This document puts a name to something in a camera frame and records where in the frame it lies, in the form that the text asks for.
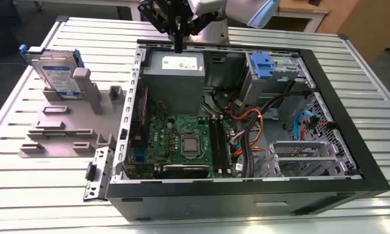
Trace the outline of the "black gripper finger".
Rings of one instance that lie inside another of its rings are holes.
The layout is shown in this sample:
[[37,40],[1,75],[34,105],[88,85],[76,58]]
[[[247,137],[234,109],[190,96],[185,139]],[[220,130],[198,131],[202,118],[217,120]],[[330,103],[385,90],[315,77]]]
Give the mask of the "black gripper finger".
[[137,10],[161,34],[173,41],[174,52],[180,52],[180,30],[177,24],[176,2],[173,0],[140,0]]
[[201,30],[214,20],[214,13],[206,13],[193,19],[194,14],[184,14],[181,16],[180,28],[178,28],[178,52],[182,53],[185,49],[184,41],[185,37],[198,35]]

